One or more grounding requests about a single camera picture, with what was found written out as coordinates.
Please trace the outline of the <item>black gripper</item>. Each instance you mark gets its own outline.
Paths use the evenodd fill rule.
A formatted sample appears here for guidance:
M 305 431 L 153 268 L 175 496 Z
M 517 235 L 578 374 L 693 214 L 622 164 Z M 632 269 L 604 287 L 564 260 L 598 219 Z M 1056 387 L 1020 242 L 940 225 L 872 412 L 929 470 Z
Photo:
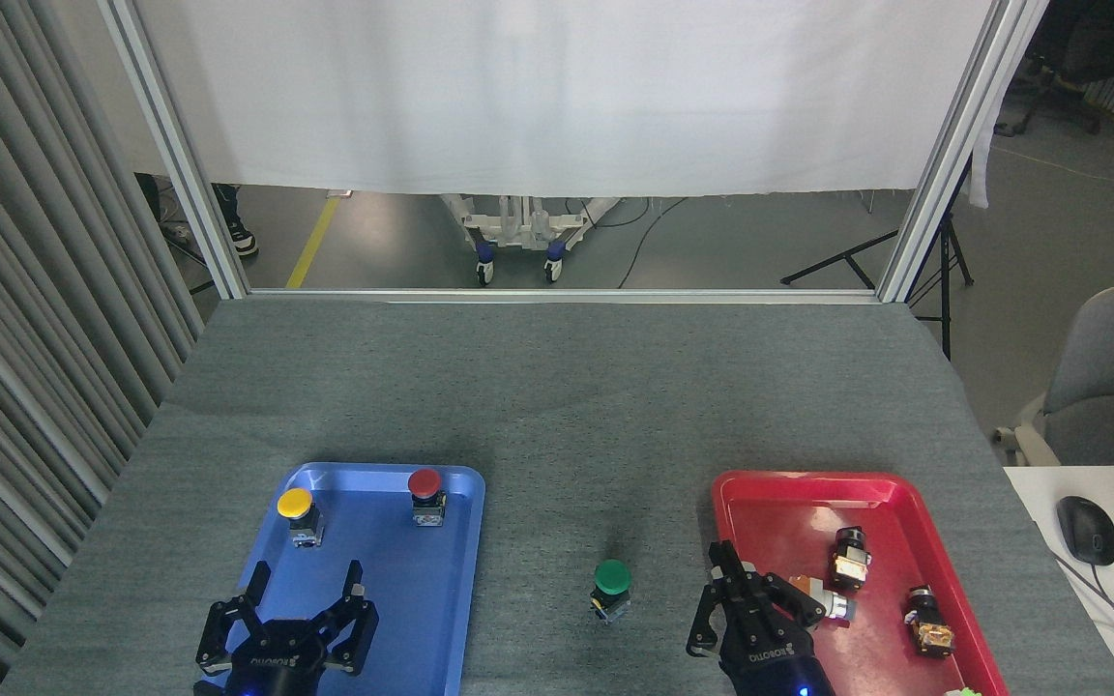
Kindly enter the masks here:
M 833 695 L 808 631 L 828 617 L 824 605 L 778 574 L 742 563 L 731 541 L 709 545 L 709 582 L 687 634 L 687 655 L 716 651 L 720 635 L 712 614 L 721 609 L 726 627 L 719 666 L 737 695 Z
M 363 565 L 350 561 L 340 598 L 319 612 L 319 621 L 262 623 L 257 608 L 271 574 L 266 561 L 257 561 L 244 590 L 211 605 L 195 656 L 198 668 L 208 677 L 228 673 L 225 695 L 314 695 L 328 669 L 359 677 L 379 624 L 362 582 Z M 247 637 L 231 651 L 236 624 Z

